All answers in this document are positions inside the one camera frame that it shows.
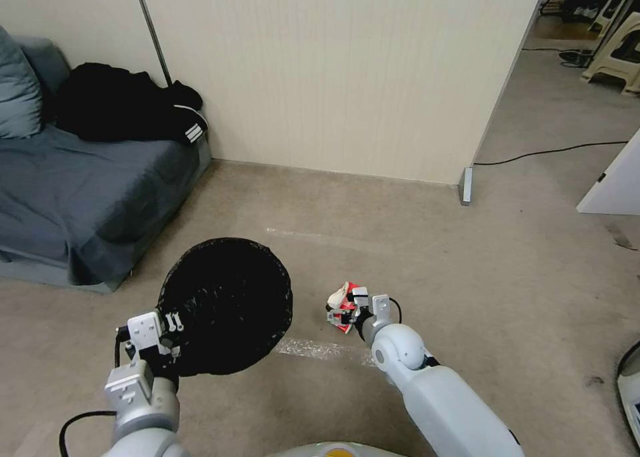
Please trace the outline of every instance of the white panel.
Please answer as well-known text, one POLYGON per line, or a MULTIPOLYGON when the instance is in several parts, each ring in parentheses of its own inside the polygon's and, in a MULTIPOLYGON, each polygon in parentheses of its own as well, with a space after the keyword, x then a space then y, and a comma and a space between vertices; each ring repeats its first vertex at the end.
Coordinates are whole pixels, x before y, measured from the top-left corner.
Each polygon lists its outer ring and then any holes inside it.
POLYGON ((640 215, 640 130, 578 203, 582 213, 640 215))
POLYGON ((214 156, 457 183, 537 0, 147 0, 214 156))
POLYGON ((108 63, 165 84, 138 0, 0 0, 0 25, 53 40, 72 67, 108 63))

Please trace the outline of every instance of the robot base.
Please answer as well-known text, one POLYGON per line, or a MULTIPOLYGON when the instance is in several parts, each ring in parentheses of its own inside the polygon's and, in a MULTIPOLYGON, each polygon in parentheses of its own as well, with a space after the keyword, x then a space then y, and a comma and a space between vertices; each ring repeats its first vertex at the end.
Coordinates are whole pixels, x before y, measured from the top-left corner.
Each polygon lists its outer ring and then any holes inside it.
POLYGON ((320 442, 292 448, 269 457, 402 457, 393 452, 354 442, 320 442))

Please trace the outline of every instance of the beige plastic stool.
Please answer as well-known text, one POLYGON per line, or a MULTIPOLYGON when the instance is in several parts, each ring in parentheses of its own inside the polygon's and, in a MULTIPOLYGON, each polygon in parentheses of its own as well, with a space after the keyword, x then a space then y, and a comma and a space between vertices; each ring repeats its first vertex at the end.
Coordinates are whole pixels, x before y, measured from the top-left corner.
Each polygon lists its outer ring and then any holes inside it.
POLYGON ((616 18, 616 15, 618 15, 618 12, 620 12, 620 9, 627 0, 618 1, 617 6, 613 10, 613 13, 610 16, 606 17, 605 14, 610 12, 611 6, 615 4, 614 1, 615 0, 607 0, 607 4, 602 7, 602 10, 600 10, 598 16, 591 23, 591 26, 589 26, 589 31, 592 31, 596 28, 596 25, 600 25, 600 33, 598 33, 599 39, 605 36, 605 33, 607 32, 607 29, 609 28, 611 22, 616 18))
POLYGON ((640 13, 633 12, 620 25, 605 46, 596 54, 582 78, 590 81, 596 73, 606 73, 623 79, 627 84, 622 93, 635 95, 640 92, 640 63, 620 60, 611 54, 622 45, 625 38, 634 31, 640 31, 640 13))

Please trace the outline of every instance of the black jacket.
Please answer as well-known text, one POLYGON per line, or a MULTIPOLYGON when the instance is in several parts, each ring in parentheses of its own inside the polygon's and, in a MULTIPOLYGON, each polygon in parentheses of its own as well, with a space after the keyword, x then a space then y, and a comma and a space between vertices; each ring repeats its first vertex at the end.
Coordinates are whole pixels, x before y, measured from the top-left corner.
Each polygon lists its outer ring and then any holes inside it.
POLYGON ((207 130, 200 95, 179 81, 158 87, 147 72, 102 63, 71 71, 57 93, 56 126, 87 141, 194 143, 207 130))

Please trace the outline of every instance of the sofa armrest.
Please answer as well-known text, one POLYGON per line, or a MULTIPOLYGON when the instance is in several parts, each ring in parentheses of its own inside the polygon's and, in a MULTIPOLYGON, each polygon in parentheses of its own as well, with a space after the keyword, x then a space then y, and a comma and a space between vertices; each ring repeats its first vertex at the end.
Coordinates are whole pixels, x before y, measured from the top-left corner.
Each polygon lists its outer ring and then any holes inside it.
POLYGON ((55 116, 55 95, 58 87, 69 77, 69 64, 60 49, 46 38, 12 35, 20 45, 29 64, 33 68, 43 94, 43 119, 49 121, 55 116))

